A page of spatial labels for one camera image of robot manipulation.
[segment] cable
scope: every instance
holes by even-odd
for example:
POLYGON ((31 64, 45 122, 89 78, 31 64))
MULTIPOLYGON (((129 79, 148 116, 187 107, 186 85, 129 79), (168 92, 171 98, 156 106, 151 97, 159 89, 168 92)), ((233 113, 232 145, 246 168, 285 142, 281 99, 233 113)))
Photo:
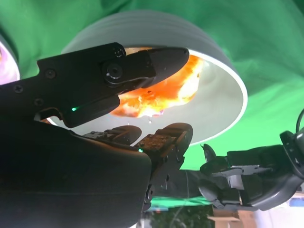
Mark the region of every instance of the cable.
POLYGON ((304 109, 301 111, 297 121, 296 121, 296 126, 295 126, 295 133, 300 131, 300 127, 301 127, 301 121, 303 119, 304 116, 304 109))
MULTIPOLYGON (((189 194, 189 179, 188 179, 187 170, 185 170, 185 173, 186 173, 186 180, 187 180, 187 199, 189 199, 189 197, 190 197, 190 194, 189 194)), ((186 202, 187 202, 187 200, 185 199, 184 205, 181 206, 181 207, 177 210, 177 212, 174 214, 174 217, 173 217, 173 219, 172 219, 171 222, 170 222, 169 228, 172 228, 175 219, 177 218, 177 216, 179 215, 179 213, 181 212, 181 210, 185 207, 186 202)))

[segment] white bowl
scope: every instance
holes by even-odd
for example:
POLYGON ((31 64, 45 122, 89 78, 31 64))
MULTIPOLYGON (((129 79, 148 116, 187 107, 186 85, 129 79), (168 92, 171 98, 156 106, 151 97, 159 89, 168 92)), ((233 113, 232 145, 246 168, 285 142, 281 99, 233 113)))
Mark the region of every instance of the white bowl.
MULTIPOLYGON (((111 42, 118 42, 125 48, 188 48, 191 55, 205 60, 199 90, 189 103, 166 109, 162 116, 130 118, 107 114, 73 128, 74 132, 85 134, 130 124, 140 127, 144 137, 169 124, 184 122, 193 127, 191 145, 194 145, 224 133, 244 114, 247 106, 244 83, 220 47, 200 28, 188 21, 149 10, 117 13, 85 28, 62 53, 111 42)), ((50 118, 50 121, 65 127, 56 117, 50 118)))
POLYGON ((20 80, 16 58, 0 34, 0 85, 20 80))

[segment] green led light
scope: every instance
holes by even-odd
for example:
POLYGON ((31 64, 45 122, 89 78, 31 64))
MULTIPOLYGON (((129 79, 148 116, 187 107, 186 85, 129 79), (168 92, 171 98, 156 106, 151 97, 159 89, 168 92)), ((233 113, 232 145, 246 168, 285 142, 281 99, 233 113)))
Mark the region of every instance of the green led light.
POLYGON ((76 111, 79 107, 72 108, 72 111, 76 111))

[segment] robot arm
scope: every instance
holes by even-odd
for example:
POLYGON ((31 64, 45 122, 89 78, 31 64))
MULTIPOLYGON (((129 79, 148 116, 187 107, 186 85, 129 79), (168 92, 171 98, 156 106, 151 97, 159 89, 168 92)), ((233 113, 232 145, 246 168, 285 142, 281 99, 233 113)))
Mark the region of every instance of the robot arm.
POLYGON ((193 135, 186 123, 141 135, 134 126, 77 135, 76 127, 114 110, 118 95, 154 85, 188 61, 184 48, 126 56, 117 43, 38 61, 37 76, 0 86, 2 227, 130 227, 154 188, 183 164, 193 135))
POLYGON ((283 145, 231 151, 225 157, 204 145, 207 163, 200 171, 208 178, 199 184, 201 194, 228 210, 269 210, 286 202, 304 181, 303 132, 282 133, 283 145))

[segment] green backdrop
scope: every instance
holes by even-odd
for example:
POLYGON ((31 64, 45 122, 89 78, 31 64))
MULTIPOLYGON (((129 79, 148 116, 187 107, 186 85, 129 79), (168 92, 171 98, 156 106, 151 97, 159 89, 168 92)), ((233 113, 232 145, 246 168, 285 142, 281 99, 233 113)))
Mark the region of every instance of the green backdrop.
MULTIPOLYGON (((58 55, 86 26, 134 9, 164 11, 196 24, 223 48, 245 82, 249 101, 244 117, 208 142, 217 154, 278 144, 281 132, 295 131, 304 107, 303 0, 0 0, 0 34, 27 78, 36 75, 36 60, 58 55)), ((193 146, 182 168, 197 170, 203 162, 201 148, 193 146)))

